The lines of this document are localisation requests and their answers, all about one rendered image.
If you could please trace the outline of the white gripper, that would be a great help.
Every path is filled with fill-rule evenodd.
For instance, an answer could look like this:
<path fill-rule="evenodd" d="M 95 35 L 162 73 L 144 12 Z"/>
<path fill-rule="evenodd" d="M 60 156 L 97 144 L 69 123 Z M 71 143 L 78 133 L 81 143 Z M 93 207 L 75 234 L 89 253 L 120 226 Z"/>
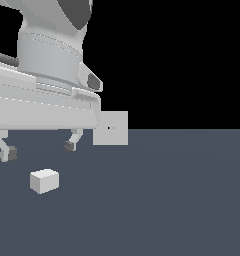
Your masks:
<path fill-rule="evenodd" d="M 75 151 L 83 135 L 78 128 L 93 129 L 99 124 L 100 101 L 97 94 L 79 88 L 71 96 L 37 89 L 34 76 L 0 63 L 1 161 L 17 159 L 17 148 L 5 142 L 7 130 L 72 129 L 64 149 Z"/>

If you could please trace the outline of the white charger block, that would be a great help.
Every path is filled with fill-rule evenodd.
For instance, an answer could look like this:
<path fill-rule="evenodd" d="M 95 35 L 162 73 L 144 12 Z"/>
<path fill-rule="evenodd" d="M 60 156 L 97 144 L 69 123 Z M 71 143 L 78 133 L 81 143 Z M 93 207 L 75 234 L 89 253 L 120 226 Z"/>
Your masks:
<path fill-rule="evenodd" d="M 30 188 L 43 194 L 59 187 L 59 173 L 51 169 L 43 169 L 30 173 Z"/>

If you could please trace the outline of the white square wall socket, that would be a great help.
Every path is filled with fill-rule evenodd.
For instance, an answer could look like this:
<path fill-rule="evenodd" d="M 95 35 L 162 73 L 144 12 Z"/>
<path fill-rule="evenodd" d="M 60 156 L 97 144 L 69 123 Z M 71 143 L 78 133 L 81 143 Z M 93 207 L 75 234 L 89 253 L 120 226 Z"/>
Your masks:
<path fill-rule="evenodd" d="M 127 145 L 128 112 L 102 111 L 99 125 L 93 130 L 94 145 Z"/>

